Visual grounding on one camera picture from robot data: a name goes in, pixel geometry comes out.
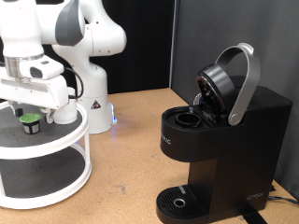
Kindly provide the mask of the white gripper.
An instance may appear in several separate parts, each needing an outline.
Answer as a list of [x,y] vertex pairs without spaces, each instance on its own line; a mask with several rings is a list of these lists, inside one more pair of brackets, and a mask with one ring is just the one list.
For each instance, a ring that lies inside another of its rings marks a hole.
[[18,103],[46,107],[46,122],[51,124],[53,123],[54,109],[59,109],[68,104],[68,90],[66,81],[62,76],[46,80],[32,78],[30,83],[17,82],[2,77],[0,98],[9,100],[9,106],[17,118],[23,115],[23,109]]

